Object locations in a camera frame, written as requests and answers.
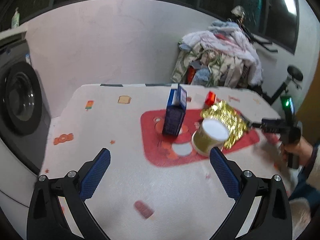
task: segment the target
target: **tabletop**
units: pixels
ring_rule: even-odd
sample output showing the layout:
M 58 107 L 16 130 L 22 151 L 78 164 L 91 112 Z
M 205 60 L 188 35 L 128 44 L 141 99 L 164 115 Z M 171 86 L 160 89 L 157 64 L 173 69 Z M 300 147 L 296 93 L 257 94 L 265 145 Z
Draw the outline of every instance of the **tabletop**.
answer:
M 210 90 L 253 122 L 279 117 L 249 90 L 183 87 L 191 101 L 174 143 L 158 136 L 171 89 L 167 86 L 84 85 L 52 131 L 41 170 L 49 179 L 78 171 L 104 147 L 110 151 L 111 164 L 85 204 L 111 239 L 207 240 L 230 212 L 235 201 L 228 198 L 209 159 L 190 143 Z M 258 177 L 280 174 L 290 194 L 293 185 L 277 140 L 252 130 L 223 153 Z M 70 229 L 81 236 L 65 199 L 59 199 Z M 248 231 L 259 201 L 256 197 L 238 236 Z

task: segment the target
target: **open blue carton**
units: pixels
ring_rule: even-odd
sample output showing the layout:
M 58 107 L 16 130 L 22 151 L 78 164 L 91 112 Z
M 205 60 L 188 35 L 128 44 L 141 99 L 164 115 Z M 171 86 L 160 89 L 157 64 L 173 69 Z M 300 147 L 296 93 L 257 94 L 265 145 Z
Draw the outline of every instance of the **open blue carton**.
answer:
M 178 85 L 178 89 L 170 90 L 162 133 L 178 136 L 186 110 L 187 92 Z

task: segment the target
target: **paper cup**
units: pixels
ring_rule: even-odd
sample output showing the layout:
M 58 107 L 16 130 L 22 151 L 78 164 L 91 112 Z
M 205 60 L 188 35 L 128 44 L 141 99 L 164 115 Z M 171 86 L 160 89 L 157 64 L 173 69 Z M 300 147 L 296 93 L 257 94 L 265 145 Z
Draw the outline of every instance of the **paper cup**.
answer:
M 192 135 L 191 143 L 197 153 L 209 157 L 211 149 L 219 147 L 221 150 L 228 138 L 229 130 L 221 121 L 206 118 Z

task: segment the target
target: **washing machine door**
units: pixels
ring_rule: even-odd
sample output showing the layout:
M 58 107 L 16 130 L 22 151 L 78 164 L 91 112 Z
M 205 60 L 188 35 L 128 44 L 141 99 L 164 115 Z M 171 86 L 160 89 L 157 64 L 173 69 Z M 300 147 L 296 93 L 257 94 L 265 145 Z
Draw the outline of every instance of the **washing machine door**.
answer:
M 9 70 L 4 104 L 9 125 L 20 135 L 33 133 L 42 114 L 42 96 L 36 72 L 27 62 L 17 62 Z

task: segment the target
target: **ceiling light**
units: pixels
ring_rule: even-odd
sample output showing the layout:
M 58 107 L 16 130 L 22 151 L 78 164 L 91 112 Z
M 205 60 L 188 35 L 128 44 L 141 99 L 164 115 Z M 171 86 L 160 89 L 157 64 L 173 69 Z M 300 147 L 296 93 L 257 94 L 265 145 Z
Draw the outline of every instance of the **ceiling light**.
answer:
M 284 0 L 284 2 L 287 6 L 288 12 L 292 13 L 293 15 L 297 15 L 297 8 L 294 0 Z

